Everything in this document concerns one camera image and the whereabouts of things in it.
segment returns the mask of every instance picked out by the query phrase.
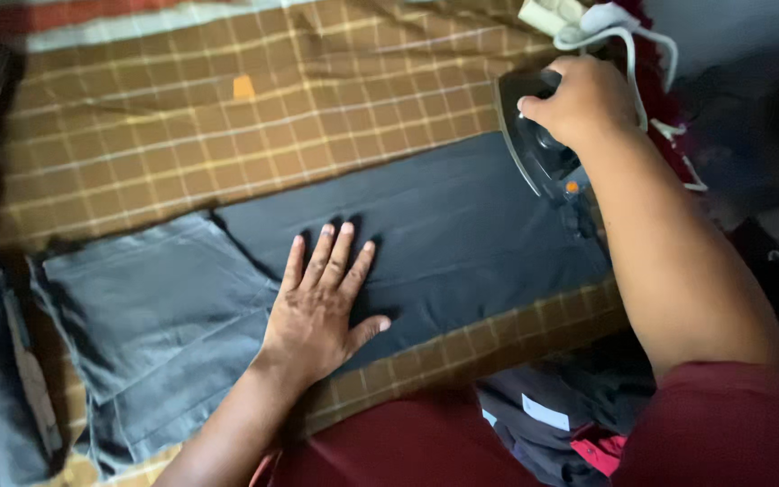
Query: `red clothing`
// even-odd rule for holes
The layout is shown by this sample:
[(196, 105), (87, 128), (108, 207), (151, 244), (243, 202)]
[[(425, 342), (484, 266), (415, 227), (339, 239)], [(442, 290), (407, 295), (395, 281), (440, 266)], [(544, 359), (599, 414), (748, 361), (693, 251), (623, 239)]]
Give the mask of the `red clothing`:
[[(539, 485), (471, 390), (372, 408), (285, 450), (269, 485)], [(691, 363), (666, 376), (612, 475), (622, 485), (779, 485), (779, 372)]]

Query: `forearm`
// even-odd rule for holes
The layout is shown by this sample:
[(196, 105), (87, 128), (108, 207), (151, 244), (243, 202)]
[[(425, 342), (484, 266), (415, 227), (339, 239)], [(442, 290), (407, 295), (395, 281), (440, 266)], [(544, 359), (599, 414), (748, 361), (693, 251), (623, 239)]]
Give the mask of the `forearm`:
[(691, 360), (779, 363), (756, 280), (639, 131), (579, 149), (633, 329), (657, 375)]
[(283, 377), (255, 360), (156, 485), (248, 485), (302, 392)]

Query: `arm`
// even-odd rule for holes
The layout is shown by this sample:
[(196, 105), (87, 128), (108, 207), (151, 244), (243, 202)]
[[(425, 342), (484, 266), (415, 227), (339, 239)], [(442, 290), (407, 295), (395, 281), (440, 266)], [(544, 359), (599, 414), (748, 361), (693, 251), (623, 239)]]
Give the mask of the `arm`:
[(635, 126), (627, 84), (608, 62), (560, 58), (546, 101), (519, 108), (572, 148), (595, 190), (633, 331), (662, 376), (688, 361), (779, 364), (779, 326), (751, 272), (699, 214)]
[(306, 246), (293, 240), (261, 350), (156, 485), (247, 485), (299, 396), (389, 328), (389, 318), (372, 316), (348, 329), (375, 254), (367, 242), (344, 274), (353, 231), (342, 225), (333, 246), (335, 228), (324, 226), (304, 276)]

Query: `right hand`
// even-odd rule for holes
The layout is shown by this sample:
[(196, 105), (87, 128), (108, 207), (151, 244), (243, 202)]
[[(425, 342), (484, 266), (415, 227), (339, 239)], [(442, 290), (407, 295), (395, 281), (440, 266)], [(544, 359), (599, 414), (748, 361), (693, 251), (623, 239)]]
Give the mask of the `right hand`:
[(639, 131), (633, 94), (612, 63), (591, 55), (562, 56), (546, 69), (562, 76), (557, 92), (547, 100), (523, 96), (518, 109), (559, 142), (579, 153), (603, 137)]

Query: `hand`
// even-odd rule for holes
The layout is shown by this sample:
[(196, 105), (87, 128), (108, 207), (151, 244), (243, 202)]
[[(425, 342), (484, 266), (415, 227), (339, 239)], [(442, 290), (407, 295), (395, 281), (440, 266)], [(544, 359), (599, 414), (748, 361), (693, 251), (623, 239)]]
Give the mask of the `hand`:
[(633, 94), (612, 63), (590, 55), (562, 56), (546, 69), (562, 76), (557, 92), (547, 100), (523, 96), (518, 109), (559, 142), (579, 153), (603, 137), (639, 132)]
[(353, 300), (375, 256), (374, 242), (366, 242), (345, 275), (353, 230), (351, 223), (342, 225), (333, 246), (335, 226), (324, 225), (304, 276), (305, 242), (301, 236), (293, 239), (263, 346), (251, 367), (272, 368), (280, 382), (297, 393), (339, 368), (390, 326), (390, 318), (372, 316), (349, 328)]

